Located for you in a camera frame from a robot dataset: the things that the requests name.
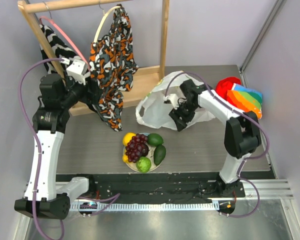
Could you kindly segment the white plastic bag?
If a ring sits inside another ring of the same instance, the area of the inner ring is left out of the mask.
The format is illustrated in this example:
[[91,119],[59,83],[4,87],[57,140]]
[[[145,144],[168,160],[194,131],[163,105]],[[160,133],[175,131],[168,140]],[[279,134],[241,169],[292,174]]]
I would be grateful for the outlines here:
[[[170,104],[164,104],[164,97],[177,94],[179,102],[182,103],[186,97],[180,85],[186,80],[192,80],[196,86],[203,84],[198,78],[183,71],[175,71],[166,75],[137,105],[135,109],[137,123],[153,129],[168,128],[177,131],[174,121],[169,116],[173,107]],[[186,129],[196,123],[208,122],[214,118],[215,116],[208,110],[197,108],[193,120],[187,124]]]

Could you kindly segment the green fake fruit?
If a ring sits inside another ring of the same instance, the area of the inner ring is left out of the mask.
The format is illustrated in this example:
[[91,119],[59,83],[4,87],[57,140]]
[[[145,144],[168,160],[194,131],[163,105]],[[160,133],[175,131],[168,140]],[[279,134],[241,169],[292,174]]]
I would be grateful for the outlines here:
[[162,145],[164,143],[164,139],[157,133],[150,133],[147,136],[147,143],[150,146],[157,147],[157,146]]

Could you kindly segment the green fake avocado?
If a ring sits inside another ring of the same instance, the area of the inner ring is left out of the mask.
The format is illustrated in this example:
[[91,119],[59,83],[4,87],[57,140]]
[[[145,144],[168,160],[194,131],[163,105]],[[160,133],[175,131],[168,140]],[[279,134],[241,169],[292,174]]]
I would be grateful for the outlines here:
[[153,153],[153,161],[154,161],[154,164],[156,166],[160,165],[161,162],[164,160],[164,158],[166,157],[166,148],[164,145],[158,145],[155,150],[154,150],[154,153]]

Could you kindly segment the yellow fake lemon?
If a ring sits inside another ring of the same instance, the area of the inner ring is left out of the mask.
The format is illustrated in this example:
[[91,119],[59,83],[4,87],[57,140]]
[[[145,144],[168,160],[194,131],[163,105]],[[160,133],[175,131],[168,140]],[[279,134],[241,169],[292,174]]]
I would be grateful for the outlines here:
[[135,137],[135,136],[136,136],[136,134],[133,133],[133,132],[128,132],[128,133],[126,133],[126,134],[124,135],[123,139],[122,139],[122,144],[123,144],[124,146],[127,146],[128,143],[129,143],[129,142],[132,140],[132,138]]

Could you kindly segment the dark red fake grapes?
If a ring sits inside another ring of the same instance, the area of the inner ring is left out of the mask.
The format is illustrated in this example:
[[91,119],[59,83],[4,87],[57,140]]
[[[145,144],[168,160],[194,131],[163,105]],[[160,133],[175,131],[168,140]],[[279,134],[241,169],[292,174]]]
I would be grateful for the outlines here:
[[149,147],[147,145],[147,135],[136,133],[136,136],[124,146],[123,155],[126,154],[129,159],[129,163],[136,163],[141,157],[146,157],[149,153]]

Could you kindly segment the light green fake apple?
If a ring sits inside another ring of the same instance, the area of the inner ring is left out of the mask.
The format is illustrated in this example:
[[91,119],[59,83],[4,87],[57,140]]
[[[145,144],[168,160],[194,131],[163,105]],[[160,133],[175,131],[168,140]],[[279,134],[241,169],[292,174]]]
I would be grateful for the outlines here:
[[137,162],[136,162],[136,168],[140,173],[147,173],[150,171],[152,167],[152,162],[149,158],[147,157],[141,157]]

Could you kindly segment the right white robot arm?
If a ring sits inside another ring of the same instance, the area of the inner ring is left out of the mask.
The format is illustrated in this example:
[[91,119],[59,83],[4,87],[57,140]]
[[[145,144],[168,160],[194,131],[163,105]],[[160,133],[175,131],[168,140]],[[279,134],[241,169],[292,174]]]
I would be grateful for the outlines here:
[[224,147],[227,156],[215,182],[213,194],[226,198],[240,182],[240,174],[246,160],[262,143],[257,115],[233,108],[208,85],[195,85],[187,79],[179,86],[183,98],[166,93],[164,103],[173,106],[169,116],[177,131],[184,130],[193,120],[196,110],[203,108],[215,116],[225,127]]

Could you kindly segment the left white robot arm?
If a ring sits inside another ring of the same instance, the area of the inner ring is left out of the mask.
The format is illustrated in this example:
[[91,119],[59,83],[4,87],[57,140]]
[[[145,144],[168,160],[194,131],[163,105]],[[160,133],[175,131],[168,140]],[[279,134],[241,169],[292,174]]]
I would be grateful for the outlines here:
[[31,123],[36,136],[30,179],[24,196],[14,202],[14,209],[30,218],[64,220],[72,202],[79,197],[90,200],[97,193],[91,174],[76,174],[64,186],[56,186],[59,151],[70,118],[69,109],[78,102],[85,87],[75,83],[66,90],[62,77],[51,73],[41,78],[39,89],[42,102]]

